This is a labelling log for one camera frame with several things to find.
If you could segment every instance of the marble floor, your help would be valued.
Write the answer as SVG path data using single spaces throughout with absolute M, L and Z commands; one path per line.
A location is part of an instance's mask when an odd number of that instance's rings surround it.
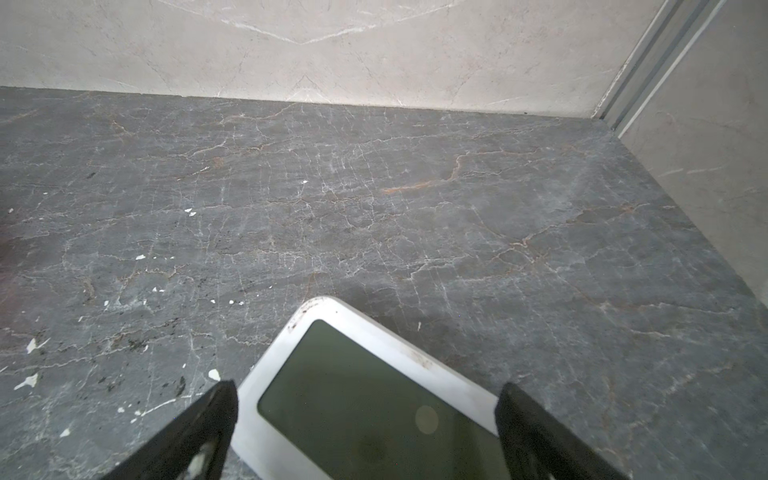
M 320 294 L 634 479 L 768 471 L 768 311 L 600 122 L 0 88 L 0 207 L 4 478 L 107 472 Z

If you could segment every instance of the marble wall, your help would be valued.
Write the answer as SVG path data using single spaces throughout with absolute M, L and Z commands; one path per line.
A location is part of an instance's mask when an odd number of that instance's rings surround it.
M 726 2 L 621 138 L 766 304 L 767 25 Z
M 0 84 L 588 117 L 661 3 L 3 2 Z

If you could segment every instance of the dark stain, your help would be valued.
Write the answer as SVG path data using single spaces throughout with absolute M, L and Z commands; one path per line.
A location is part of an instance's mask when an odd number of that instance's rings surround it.
M 184 393 L 184 389 L 187 388 L 187 380 L 182 376 L 181 379 L 179 379 L 179 386 L 176 387 L 176 396 L 181 396 L 182 393 Z
M 107 385 L 107 392 L 111 392 L 112 390 L 116 389 L 118 386 L 122 385 L 123 381 L 119 382 L 112 382 L 109 385 Z
M 414 359 L 419 365 L 423 366 L 425 369 L 432 368 L 432 361 L 427 357 L 423 356 L 420 352 L 417 352 L 413 349 L 408 349 L 407 353 L 409 357 Z
M 131 350 L 143 349 L 147 345 L 146 340 L 128 340 Z
M 94 284 L 90 278 L 84 278 L 82 282 L 83 290 L 85 290 L 85 300 L 83 300 L 83 305 L 92 305 L 94 299 L 96 298 L 96 289 L 94 288 Z

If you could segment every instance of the green lcd screen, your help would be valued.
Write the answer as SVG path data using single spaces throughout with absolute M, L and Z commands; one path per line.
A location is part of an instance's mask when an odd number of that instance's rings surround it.
M 498 438 L 322 320 L 258 411 L 336 480 L 509 479 Z

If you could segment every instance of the white marble wall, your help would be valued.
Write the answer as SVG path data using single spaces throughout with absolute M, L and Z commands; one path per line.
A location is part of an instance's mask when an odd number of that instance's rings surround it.
M 3 2 L 0 84 L 585 117 L 661 2 Z

